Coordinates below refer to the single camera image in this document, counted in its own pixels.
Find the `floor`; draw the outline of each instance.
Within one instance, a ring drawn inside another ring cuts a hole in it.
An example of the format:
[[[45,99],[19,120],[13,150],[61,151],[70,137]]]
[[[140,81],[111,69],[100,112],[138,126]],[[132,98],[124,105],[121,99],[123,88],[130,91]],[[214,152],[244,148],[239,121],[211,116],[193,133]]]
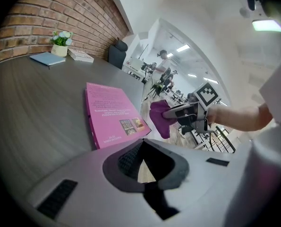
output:
[[[151,132],[146,136],[148,139],[153,140],[160,140],[163,142],[167,142],[169,144],[186,147],[186,148],[195,148],[196,143],[194,142],[192,136],[190,133],[185,134],[185,138],[182,137],[178,132],[179,123],[175,123],[174,125],[170,126],[170,138],[169,139],[163,139],[157,129],[155,128],[153,122],[150,119],[149,111],[150,111],[150,105],[152,102],[160,101],[162,99],[166,99],[168,104],[173,107],[173,102],[165,95],[163,94],[160,98],[159,97],[149,97],[147,100],[143,101],[141,108],[140,108],[140,114],[142,118],[146,121],[148,126],[151,128]],[[143,162],[140,166],[139,174],[138,174],[138,182],[140,183],[149,183],[154,182],[155,179],[152,176],[151,172],[149,171],[146,164]]]

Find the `book cover image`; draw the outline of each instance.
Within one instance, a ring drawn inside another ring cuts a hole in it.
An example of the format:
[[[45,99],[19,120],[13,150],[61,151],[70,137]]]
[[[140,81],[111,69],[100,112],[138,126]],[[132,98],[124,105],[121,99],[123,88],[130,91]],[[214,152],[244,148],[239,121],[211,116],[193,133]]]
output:
[[[87,83],[86,101],[97,148],[139,139],[151,132],[121,88]]]

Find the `gray table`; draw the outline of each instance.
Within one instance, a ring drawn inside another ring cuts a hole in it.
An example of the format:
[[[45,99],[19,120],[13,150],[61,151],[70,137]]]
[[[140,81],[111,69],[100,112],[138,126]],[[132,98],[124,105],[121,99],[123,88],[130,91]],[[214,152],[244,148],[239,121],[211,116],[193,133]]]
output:
[[[86,82],[122,88],[140,110],[143,84],[96,58],[47,66],[23,56],[0,63],[0,173],[13,194],[94,150]]]

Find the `ceiling light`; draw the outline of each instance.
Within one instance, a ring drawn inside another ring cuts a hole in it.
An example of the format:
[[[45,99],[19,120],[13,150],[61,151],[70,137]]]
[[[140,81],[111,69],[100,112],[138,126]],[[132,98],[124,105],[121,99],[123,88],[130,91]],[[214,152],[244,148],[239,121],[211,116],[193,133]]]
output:
[[[212,79],[209,79],[209,78],[203,78],[204,80],[206,80],[206,81],[210,81],[210,82],[213,82],[213,83],[216,83],[216,84],[218,84],[218,82],[217,81],[215,81],[215,80],[212,80]]]
[[[256,31],[281,32],[281,26],[274,20],[254,20],[253,26]]]
[[[184,50],[186,50],[186,49],[188,49],[188,48],[189,48],[189,46],[186,44],[186,45],[180,47],[179,49],[177,49],[177,51],[178,51],[178,52],[181,52],[181,51],[184,51]]]

